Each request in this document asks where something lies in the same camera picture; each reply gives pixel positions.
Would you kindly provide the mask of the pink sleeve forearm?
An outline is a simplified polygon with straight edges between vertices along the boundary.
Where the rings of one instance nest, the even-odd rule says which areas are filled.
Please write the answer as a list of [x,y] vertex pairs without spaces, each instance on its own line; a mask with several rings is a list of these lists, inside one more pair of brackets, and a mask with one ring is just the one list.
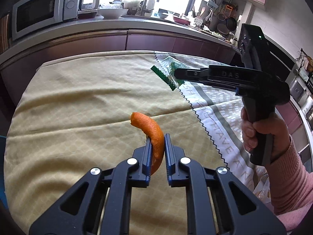
[[292,231],[312,206],[312,173],[306,171],[293,141],[282,156],[265,168],[274,214],[287,231]]

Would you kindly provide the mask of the person's right hand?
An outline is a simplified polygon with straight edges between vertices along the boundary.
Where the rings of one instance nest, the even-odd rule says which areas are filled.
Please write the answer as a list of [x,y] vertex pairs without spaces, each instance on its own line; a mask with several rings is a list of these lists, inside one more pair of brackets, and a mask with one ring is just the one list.
[[257,147],[258,139],[256,133],[273,135],[271,162],[276,161],[288,150],[291,142],[289,131],[285,121],[277,114],[272,113],[267,119],[251,123],[248,121],[246,109],[242,108],[241,119],[242,139],[246,151],[251,152]]

